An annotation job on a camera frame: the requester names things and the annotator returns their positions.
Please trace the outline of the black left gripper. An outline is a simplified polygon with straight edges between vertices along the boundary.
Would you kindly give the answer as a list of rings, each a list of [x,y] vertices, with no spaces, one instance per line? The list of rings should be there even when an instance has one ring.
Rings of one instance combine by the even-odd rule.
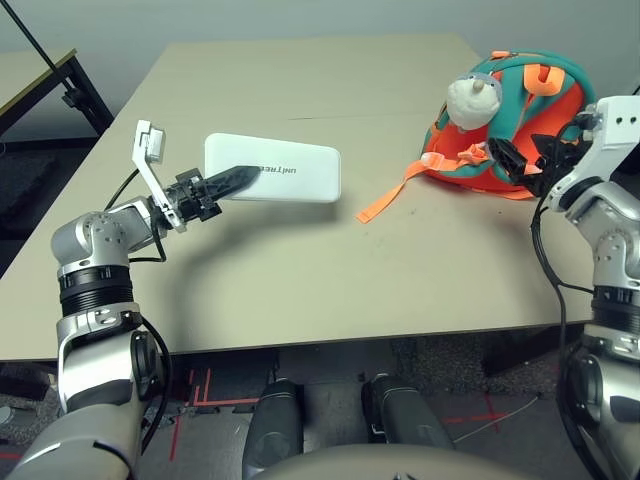
[[[258,166],[234,166],[205,179],[199,169],[190,169],[178,174],[165,193],[184,224],[206,222],[222,213],[219,199],[249,188],[260,174]]]

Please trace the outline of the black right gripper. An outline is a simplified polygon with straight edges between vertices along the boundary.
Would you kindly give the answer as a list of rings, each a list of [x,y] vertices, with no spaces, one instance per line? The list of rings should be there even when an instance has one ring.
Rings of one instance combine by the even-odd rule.
[[[534,197],[541,198],[581,160],[584,144],[564,142],[561,137],[546,134],[533,134],[531,140],[539,154],[533,163],[509,140],[489,138],[488,148],[511,184],[524,187]]]

